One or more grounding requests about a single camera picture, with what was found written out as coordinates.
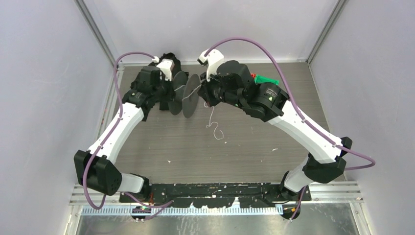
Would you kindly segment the grey plastic cable spool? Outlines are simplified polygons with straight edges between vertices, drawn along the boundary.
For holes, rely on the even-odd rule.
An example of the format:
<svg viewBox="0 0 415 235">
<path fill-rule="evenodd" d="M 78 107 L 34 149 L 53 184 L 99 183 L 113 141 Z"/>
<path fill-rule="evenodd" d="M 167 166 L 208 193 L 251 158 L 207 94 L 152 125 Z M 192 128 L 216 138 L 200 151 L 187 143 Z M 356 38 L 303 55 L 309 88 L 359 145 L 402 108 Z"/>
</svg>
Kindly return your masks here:
<svg viewBox="0 0 415 235">
<path fill-rule="evenodd" d="M 201 87 L 201 80 L 197 74 L 190 76 L 184 72 L 178 72 L 172 80 L 174 96 L 168 102 L 168 108 L 172 115 L 183 113 L 185 118 L 190 118 L 195 113 L 199 102 L 197 91 Z"/>
</svg>

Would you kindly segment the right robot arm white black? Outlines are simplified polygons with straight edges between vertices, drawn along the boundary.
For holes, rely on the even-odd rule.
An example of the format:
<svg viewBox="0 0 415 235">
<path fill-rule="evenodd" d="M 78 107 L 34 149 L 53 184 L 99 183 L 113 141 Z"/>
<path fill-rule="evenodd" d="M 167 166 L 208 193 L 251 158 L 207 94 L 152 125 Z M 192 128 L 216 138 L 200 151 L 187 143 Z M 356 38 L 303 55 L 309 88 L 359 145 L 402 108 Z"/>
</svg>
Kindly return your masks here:
<svg viewBox="0 0 415 235">
<path fill-rule="evenodd" d="M 257 80 L 251 74 L 220 77 L 203 73 L 198 95 L 210 107 L 220 102 L 235 106 L 284 131 L 308 150 L 306 159 L 284 174 L 279 184 L 282 199 L 292 201 L 308 184 L 329 183 L 345 171 L 343 156 L 352 140 L 333 136 L 310 120 L 275 81 Z"/>
</svg>

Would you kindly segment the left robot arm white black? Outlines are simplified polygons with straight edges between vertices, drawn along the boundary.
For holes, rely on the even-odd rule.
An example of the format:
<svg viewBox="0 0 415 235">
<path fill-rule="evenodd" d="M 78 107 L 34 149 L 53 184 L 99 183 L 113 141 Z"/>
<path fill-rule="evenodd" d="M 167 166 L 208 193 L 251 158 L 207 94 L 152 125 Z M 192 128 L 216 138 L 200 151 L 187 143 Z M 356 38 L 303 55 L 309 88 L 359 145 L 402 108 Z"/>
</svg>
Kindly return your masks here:
<svg viewBox="0 0 415 235">
<path fill-rule="evenodd" d="M 158 102 L 170 102 L 177 97 L 176 87 L 170 81 L 135 81 L 122 95 L 115 85 L 119 109 L 102 135 L 87 149 L 78 150 L 74 163 L 78 182 L 84 193 L 92 189 L 105 196 L 117 192 L 131 192 L 139 203 L 150 196 L 148 179 L 133 173 L 122 173 L 115 166 L 121 148 L 133 129 L 146 121 L 149 111 Z"/>
</svg>

